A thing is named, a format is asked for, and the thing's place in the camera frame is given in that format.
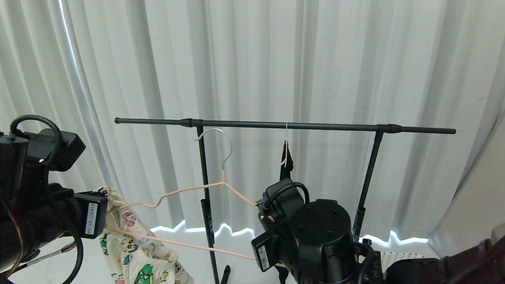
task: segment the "white wall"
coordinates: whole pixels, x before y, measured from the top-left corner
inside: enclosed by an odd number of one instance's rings
[[[453,255],[491,236],[505,222],[505,119],[489,142],[428,244],[439,255]]]

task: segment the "hanging black cloth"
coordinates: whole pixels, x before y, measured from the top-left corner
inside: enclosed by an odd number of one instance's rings
[[[282,159],[281,159],[281,174],[279,180],[285,178],[291,178],[291,171],[293,170],[293,159],[289,153],[288,142],[284,141],[284,146],[282,147]],[[289,271],[284,267],[275,266],[275,269],[279,272],[279,281],[281,284],[286,284],[286,279],[289,276]]]

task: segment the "clothing rack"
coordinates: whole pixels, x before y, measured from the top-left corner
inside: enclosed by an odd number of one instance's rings
[[[368,162],[368,168],[365,175],[365,180],[363,182],[363,188],[361,191],[360,201],[358,204],[358,209],[356,211],[356,217],[354,220],[354,225],[352,227],[352,233],[355,236],[356,241],[359,238],[361,227],[363,225],[363,219],[365,217],[365,199],[367,197],[368,188],[370,186],[370,181],[372,179],[372,172],[374,170],[375,161],[377,160],[377,154],[379,152],[380,143],[382,137],[385,133],[400,133],[400,132],[414,132],[414,133],[438,133],[438,134],[455,134],[456,129],[453,128],[434,128],[434,127],[409,127],[401,126],[396,124],[331,124],[331,123],[298,123],[298,122],[265,122],[265,121],[235,121],[235,120],[203,120],[203,119],[193,119],[185,118],[179,120],[173,119],[138,119],[138,118],[119,118],[114,119],[115,123],[129,123],[129,124],[162,124],[162,125],[180,125],[184,127],[196,127],[196,134],[200,136],[204,127],[238,127],[238,128],[282,128],[282,129],[306,129],[306,130],[343,130],[343,131],[371,131],[375,132],[374,144],[372,146],[372,152],[370,154],[370,160]],[[205,142],[202,137],[198,142],[200,150],[200,163],[201,163],[201,173],[203,177],[204,184],[209,184],[207,175],[207,159],[205,155]],[[202,199],[201,209],[204,215],[205,221],[205,232],[207,234],[207,243],[210,248],[214,247],[214,231],[212,224],[212,213],[211,213],[211,198],[209,195],[209,189],[205,188],[205,198]],[[215,284],[219,284],[219,275],[216,264],[216,255],[213,251],[210,251],[212,272],[214,274]],[[228,283],[228,278],[230,276],[231,268],[226,265],[223,273],[221,284]]]

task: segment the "metal hanger hook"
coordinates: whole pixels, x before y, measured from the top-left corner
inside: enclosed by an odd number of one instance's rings
[[[231,141],[230,136],[228,136],[228,134],[226,134],[226,132],[224,132],[223,130],[221,130],[219,128],[209,128],[209,129],[205,130],[202,134],[200,134],[200,136],[198,136],[198,138],[195,138],[194,140],[195,141],[200,140],[205,135],[205,133],[207,133],[207,132],[209,132],[211,130],[216,130],[216,131],[219,131],[219,132],[223,133],[226,136],[226,138],[228,139],[228,141],[230,142],[230,153],[228,154],[228,156],[226,157],[226,159],[224,159],[224,161],[223,161],[222,170],[224,171],[224,164],[230,158],[231,153],[233,153],[233,142]]]

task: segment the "curtain fold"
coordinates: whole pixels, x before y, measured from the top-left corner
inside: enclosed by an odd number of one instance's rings
[[[2,127],[8,117],[52,111],[63,130],[83,132],[93,143],[89,158],[78,162],[90,172],[77,167],[80,174],[62,178],[112,183],[128,200],[148,203],[201,184],[196,131],[116,125],[114,117],[456,128],[456,135],[387,134],[376,162],[362,234],[427,237],[503,111],[504,5],[76,0],[63,1],[59,14],[53,2],[4,1]],[[33,15],[41,6],[49,12]],[[48,75],[49,66],[58,79]],[[62,99],[36,99],[40,90]],[[30,100],[48,110],[28,108]],[[278,179],[286,131],[223,130],[234,142],[228,182],[256,201]],[[313,200],[336,199],[353,218],[373,133],[289,130],[287,136],[292,178]],[[219,181],[227,141],[210,134],[206,150],[209,182]],[[242,200],[210,191],[215,227],[262,231]],[[201,198],[202,191],[187,192],[155,210],[135,210],[151,227],[183,219],[201,227]]]

